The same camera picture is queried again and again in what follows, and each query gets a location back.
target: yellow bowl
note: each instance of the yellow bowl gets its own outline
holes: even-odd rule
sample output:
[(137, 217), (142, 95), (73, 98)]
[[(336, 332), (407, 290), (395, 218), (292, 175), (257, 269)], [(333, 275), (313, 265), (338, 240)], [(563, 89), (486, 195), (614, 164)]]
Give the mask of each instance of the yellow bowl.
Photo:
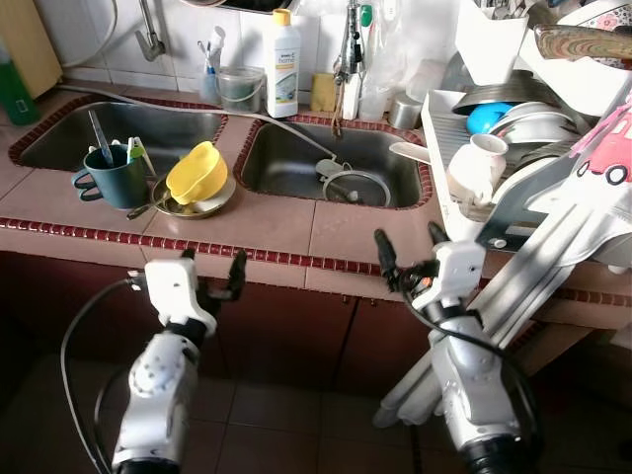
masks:
[(167, 175), (167, 188), (178, 204), (211, 198), (226, 183), (228, 167), (210, 141), (203, 141)]

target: white dish rack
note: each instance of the white dish rack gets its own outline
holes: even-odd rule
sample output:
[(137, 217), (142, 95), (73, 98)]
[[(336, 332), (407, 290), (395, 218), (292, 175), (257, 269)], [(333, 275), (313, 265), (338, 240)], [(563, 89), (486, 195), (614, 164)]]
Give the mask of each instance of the white dish rack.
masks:
[[(447, 187), (447, 165), (458, 149), (469, 143), (471, 136), (465, 128), (467, 117), (452, 112), (452, 107), (464, 95), (461, 92), (432, 90), (428, 92), (422, 109), (422, 122), (443, 225), (449, 238), (455, 241), (474, 240), (494, 210), (492, 204), (474, 207), (459, 202), (450, 196)], [(514, 168), (515, 163), (507, 163), (499, 185), (514, 172)], [(520, 226), (508, 229), (508, 233), (529, 235), (537, 225), (536, 222), (523, 222)]]

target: white plastic bottle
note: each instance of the white plastic bottle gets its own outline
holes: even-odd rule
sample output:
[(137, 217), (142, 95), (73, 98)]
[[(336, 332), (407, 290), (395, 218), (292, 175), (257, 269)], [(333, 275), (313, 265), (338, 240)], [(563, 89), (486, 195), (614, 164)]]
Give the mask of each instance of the white plastic bottle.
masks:
[(290, 12), (273, 11), (273, 24), (264, 36), (268, 98), (266, 109), (275, 119), (298, 114), (300, 34), (290, 24)]

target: green bottle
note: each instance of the green bottle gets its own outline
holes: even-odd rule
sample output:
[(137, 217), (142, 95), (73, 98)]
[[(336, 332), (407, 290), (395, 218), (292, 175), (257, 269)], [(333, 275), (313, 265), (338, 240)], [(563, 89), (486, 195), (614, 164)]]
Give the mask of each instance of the green bottle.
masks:
[(0, 104), (14, 125), (28, 125), (40, 119), (20, 74), (13, 64), (9, 51), (0, 38)]

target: double sink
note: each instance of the double sink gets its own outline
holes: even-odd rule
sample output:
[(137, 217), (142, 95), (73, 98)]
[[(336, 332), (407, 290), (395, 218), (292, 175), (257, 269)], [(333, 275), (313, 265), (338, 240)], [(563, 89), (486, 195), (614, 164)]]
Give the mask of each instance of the double sink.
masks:
[[(83, 156), (96, 141), (88, 118), (91, 110), (97, 113), (108, 139), (117, 138), (125, 144), (129, 136), (139, 136), (160, 175), (167, 174), (196, 144), (212, 139), (223, 117), (133, 104), (93, 103), (63, 117), (24, 150), (20, 162), (38, 168), (80, 170)], [(388, 149), (402, 141), (400, 137), (384, 131), (344, 128), (342, 138), (336, 138), (325, 125), (288, 124), (332, 150), (341, 163), (380, 178), (391, 192), (389, 207), (408, 207), (419, 201), (422, 188), (417, 163)], [(323, 158), (328, 158), (323, 151), (267, 123), (259, 128), (248, 157), (234, 173), (256, 193), (323, 199), (323, 184), (315, 171), (316, 163)]]

